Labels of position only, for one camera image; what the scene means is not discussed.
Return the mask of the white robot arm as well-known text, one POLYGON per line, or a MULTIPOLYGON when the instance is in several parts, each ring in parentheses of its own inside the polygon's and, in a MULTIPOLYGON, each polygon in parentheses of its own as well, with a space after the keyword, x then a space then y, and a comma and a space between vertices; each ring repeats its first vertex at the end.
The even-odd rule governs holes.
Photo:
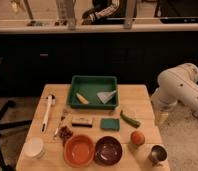
POLYGON ((198 67, 184 63, 162 71, 158 77, 158 88, 151 96, 155 125, 164 123, 168 112, 181 101, 198 116, 198 67))

